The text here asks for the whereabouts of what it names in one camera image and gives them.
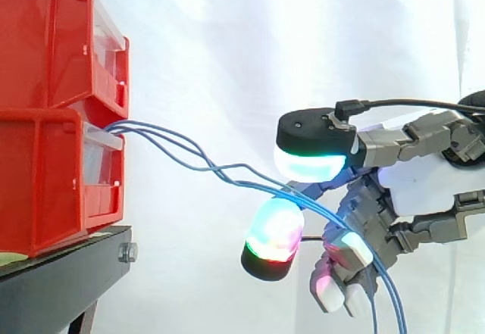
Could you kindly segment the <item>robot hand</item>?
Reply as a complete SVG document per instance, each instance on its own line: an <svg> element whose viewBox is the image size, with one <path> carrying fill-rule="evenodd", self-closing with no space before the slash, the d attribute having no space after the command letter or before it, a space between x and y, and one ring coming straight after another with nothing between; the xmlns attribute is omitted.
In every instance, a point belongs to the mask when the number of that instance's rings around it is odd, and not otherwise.
<svg viewBox="0 0 485 334"><path fill-rule="evenodd" d="M374 108L345 101L278 121L275 158L290 184L250 226L241 263L264 281L284 278L303 240L304 210L327 219L310 291L322 311L373 298L398 256L468 237L484 212L484 109L428 102L424 111L357 129Z"/></svg>

